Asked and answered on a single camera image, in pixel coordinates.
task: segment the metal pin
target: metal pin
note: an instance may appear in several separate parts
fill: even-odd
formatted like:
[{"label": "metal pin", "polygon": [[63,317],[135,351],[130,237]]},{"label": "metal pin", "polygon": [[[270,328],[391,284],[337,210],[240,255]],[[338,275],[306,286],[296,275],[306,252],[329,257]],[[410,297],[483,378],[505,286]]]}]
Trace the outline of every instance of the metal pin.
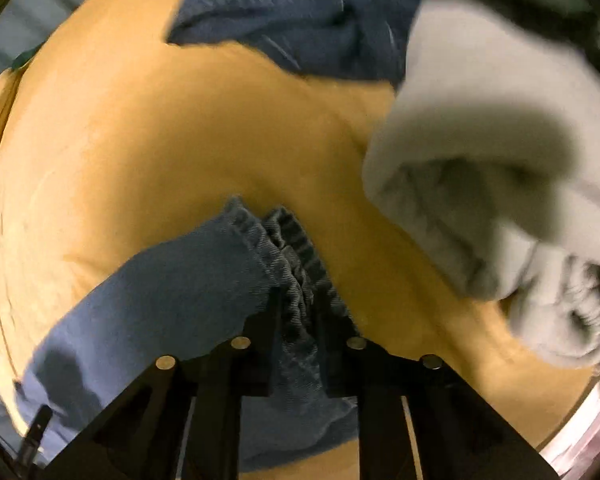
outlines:
[{"label": "metal pin", "polygon": [[350,337],[347,339],[347,346],[352,350],[364,350],[366,348],[366,339],[363,337]]},{"label": "metal pin", "polygon": [[435,354],[423,355],[420,358],[420,362],[425,368],[428,368],[429,370],[439,370],[444,364],[444,361]]},{"label": "metal pin", "polygon": [[176,359],[170,355],[163,355],[155,360],[155,366],[160,370],[171,370],[176,365]]},{"label": "metal pin", "polygon": [[236,350],[246,350],[251,345],[251,339],[243,335],[231,339],[231,346]]}]

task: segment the black bracket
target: black bracket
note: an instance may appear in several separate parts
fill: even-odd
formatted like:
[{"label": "black bracket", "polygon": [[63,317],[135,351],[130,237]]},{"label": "black bracket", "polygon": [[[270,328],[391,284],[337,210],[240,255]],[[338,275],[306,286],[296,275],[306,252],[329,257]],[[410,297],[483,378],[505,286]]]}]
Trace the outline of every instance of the black bracket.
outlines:
[{"label": "black bracket", "polygon": [[[170,480],[180,464],[183,480],[237,479],[240,400],[270,394],[283,298],[206,356],[158,358],[37,478]],[[558,478],[441,358],[390,355],[329,305],[316,291],[320,373],[330,397],[358,398],[361,480]]]}]

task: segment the dark blue fabric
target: dark blue fabric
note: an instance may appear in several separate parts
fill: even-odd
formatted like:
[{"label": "dark blue fabric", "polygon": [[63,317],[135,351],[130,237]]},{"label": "dark blue fabric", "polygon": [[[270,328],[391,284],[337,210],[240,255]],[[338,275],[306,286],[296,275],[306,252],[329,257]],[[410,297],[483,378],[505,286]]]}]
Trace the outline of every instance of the dark blue fabric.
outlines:
[{"label": "dark blue fabric", "polygon": [[167,41],[237,40],[302,74],[404,79],[420,0],[184,0]]},{"label": "dark blue fabric", "polygon": [[154,360],[208,353],[242,331],[288,290],[274,394],[242,404],[240,468],[297,460],[357,435],[355,404],[328,399],[311,336],[312,291],[329,291],[348,311],[295,217],[280,208],[263,221],[238,199],[195,231],[136,255],[61,319],[36,349],[16,388],[31,422],[40,404],[54,417],[42,443],[53,458]]}]

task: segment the mustard yellow cloth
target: mustard yellow cloth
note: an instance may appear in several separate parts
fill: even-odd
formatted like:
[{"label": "mustard yellow cloth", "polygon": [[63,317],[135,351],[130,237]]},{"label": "mustard yellow cloth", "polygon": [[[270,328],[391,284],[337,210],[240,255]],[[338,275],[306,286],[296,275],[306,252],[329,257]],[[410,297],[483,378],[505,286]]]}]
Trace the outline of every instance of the mustard yellow cloth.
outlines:
[{"label": "mustard yellow cloth", "polygon": [[[18,427],[13,381],[49,329],[133,254],[240,194],[256,214],[296,213],[365,336],[441,355],[544,440],[590,370],[536,359],[496,304],[457,298],[365,199],[366,142],[391,87],[293,76],[232,42],[167,45],[177,6],[87,0],[24,74],[0,79],[0,392]],[[356,460],[349,444],[269,475],[349,478]]]}]

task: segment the fabric fold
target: fabric fold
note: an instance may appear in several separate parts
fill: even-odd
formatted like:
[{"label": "fabric fold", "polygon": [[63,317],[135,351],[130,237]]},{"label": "fabric fold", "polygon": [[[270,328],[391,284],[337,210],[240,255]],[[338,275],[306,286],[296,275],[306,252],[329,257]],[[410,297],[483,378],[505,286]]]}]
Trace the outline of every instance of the fabric fold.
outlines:
[{"label": "fabric fold", "polygon": [[157,356],[207,354],[286,290],[282,351],[271,397],[242,402],[240,469],[298,460],[355,438],[356,405],[328,399],[319,378],[311,308],[324,287],[348,316],[304,229],[284,208],[264,220],[238,198],[190,234],[134,256],[51,330],[16,390],[30,423],[54,410],[43,449],[51,460]]},{"label": "fabric fold", "polygon": [[404,78],[420,0],[183,0],[167,36],[179,45],[236,40],[292,73]]},{"label": "fabric fold", "polygon": [[408,85],[372,137],[367,197],[462,294],[518,292],[546,361],[600,362],[600,76],[469,0],[428,0]]}]

